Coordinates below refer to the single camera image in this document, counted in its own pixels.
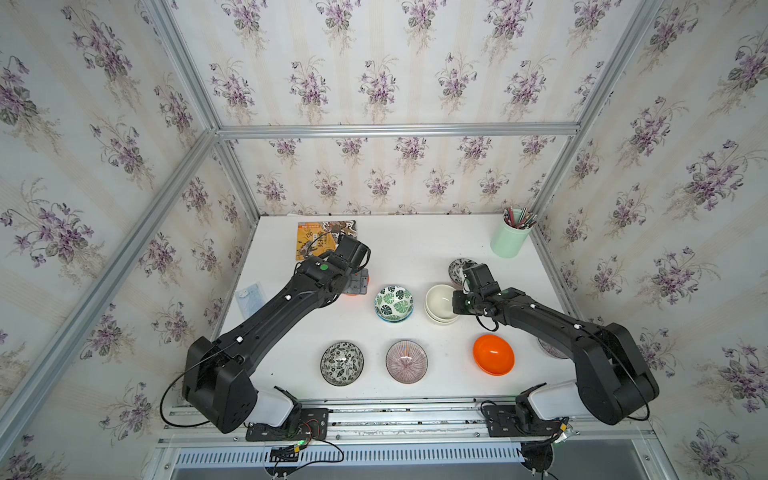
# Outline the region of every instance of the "orange bowl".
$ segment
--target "orange bowl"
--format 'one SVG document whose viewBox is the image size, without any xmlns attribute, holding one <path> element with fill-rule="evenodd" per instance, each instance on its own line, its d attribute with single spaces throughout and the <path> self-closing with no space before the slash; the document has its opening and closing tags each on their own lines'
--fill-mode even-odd
<svg viewBox="0 0 768 480">
<path fill-rule="evenodd" d="M 496 335 L 483 335 L 472 348 L 475 363 L 489 375 L 501 376 L 511 372 L 515 366 L 515 352 L 503 339 Z"/>
</svg>

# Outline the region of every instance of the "black and white floral bowl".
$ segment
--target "black and white floral bowl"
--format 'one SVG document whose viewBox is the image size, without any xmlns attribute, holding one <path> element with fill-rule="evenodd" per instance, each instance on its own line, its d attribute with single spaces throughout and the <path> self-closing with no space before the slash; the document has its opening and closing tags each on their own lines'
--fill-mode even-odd
<svg viewBox="0 0 768 480">
<path fill-rule="evenodd" d="M 373 308 L 385 322 L 402 322 L 413 313 L 413 295 L 404 286 L 385 286 L 376 294 Z"/>
<path fill-rule="evenodd" d="M 334 386 L 347 386 L 360 377 L 365 364 L 362 352 L 350 342 L 337 342 L 328 347 L 320 359 L 320 373 Z"/>
</svg>

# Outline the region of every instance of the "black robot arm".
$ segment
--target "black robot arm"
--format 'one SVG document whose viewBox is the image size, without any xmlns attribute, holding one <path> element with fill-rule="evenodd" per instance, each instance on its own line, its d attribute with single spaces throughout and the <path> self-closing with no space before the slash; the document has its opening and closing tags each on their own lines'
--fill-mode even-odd
<svg viewBox="0 0 768 480">
<path fill-rule="evenodd" d="M 237 428 L 256 405 L 250 376 L 259 362 L 307 313 L 335 301 L 369 256 L 368 247 L 343 236 L 335 251 L 306 258 L 249 319 L 213 342 L 197 339 L 187 352 L 184 398 L 221 432 Z"/>
<path fill-rule="evenodd" d="M 581 322 L 525 292 L 501 290 L 483 263 L 467 266 L 464 274 L 469 292 L 454 292 L 454 313 L 490 317 L 568 355 L 576 367 L 581 401 L 598 420 L 614 425 L 659 395 L 656 380 L 623 326 Z"/>
</svg>

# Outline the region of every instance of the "floral wallpaper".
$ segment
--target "floral wallpaper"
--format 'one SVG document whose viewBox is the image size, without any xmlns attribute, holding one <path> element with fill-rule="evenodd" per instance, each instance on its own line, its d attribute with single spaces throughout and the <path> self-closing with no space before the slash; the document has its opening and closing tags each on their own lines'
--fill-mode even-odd
<svg viewBox="0 0 768 480">
<path fill-rule="evenodd" d="M 640 2 L 565 3 L 190 0 L 171 10 L 222 124 L 572 121 Z M 683 19 L 696 26 L 697 9 L 667 15 L 674 28 L 649 61 L 683 36 Z"/>
<path fill-rule="evenodd" d="M 158 40 L 141 1 L 0 3 L 0 405 L 201 133 Z"/>
<path fill-rule="evenodd" d="M 634 335 L 685 479 L 768 470 L 767 31 L 765 2 L 667 0 L 542 225 L 582 313 Z"/>
<path fill-rule="evenodd" d="M 190 190 L 209 215 L 189 208 Z M 2 478 L 141 478 L 162 429 L 160 397 L 183 369 L 189 345 L 223 320 L 249 232 L 243 205 L 209 157 L 24 438 L 0 462 Z M 0 333 L 0 342 L 13 335 Z M 6 366 L 16 358 L 3 352 L 4 375 L 11 375 Z"/>
<path fill-rule="evenodd" d="M 531 204 L 564 142 L 529 135 L 232 145 L 263 214 L 472 214 Z"/>
</svg>

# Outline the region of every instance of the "bowl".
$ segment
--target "bowl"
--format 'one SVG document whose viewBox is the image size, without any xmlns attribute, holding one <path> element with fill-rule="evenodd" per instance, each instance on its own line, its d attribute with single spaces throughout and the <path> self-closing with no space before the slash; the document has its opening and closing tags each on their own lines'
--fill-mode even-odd
<svg viewBox="0 0 768 480">
<path fill-rule="evenodd" d="M 437 323 L 438 325 L 450 325 L 451 323 L 454 323 L 458 319 L 458 315 L 453 320 L 449 320 L 448 322 L 444 322 L 440 319 L 436 319 L 432 314 L 427 310 L 427 306 L 424 305 L 424 312 L 427 314 L 427 318 L 429 318 L 431 321 Z"/>
<path fill-rule="evenodd" d="M 472 348 L 475 363 L 489 375 L 502 376 L 515 366 L 515 352 L 503 339 L 496 335 L 483 335 Z"/>
<path fill-rule="evenodd" d="M 556 359 L 560 359 L 560 360 L 564 360 L 564 359 L 568 358 L 568 355 L 565 355 L 563 352 L 561 352 L 560 350 L 554 348 L 549 343 L 546 343 L 544 340 L 542 340 L 542 339 L 536 339 L 536 340 L 538 340 L 538 345 L 541 347 L 542 350 L 545 351 L 545 353 L 547 355 L 552 356 L 552 357 L 554 357 Z"/>
<path fill-rule="evenodd" d="M 430 317 L 438 322 L 453 322 L 458 315 L 453 313 L 453 292 L 450 285 L 435 285 L 427 292 L 424 306 Z"/>
<path fill-rule="evenodd" d="M 451 277 L 451 281 L 456 285 L 464 288 L 464 269 L 465 265 L 475 265 L 477 262 L 470 260 L 469 258 L 457 258 L 448 265 L 448 275 Z"/>
<path fill-rule="evenodd" d="M 427 373 L 427 354 L 416 342 L 402 340 L 386 353 L 387 372 L 400 383 L 415 383 Z"/>
<path fill-rule="evenodd" d="M 320 359 L 320 373 L 334 386 L 347 386 L 357 380 L 365 364 L 362 352 L 350 342 L 337 342 L 328 347 Z"/>
<path fill-rule="evenodd" d="M 413 295 L 404 286 L 385 286 L 376 294 L 373 308 L 385 322 L 402 322 L 413 313 Z"/>
</svg>

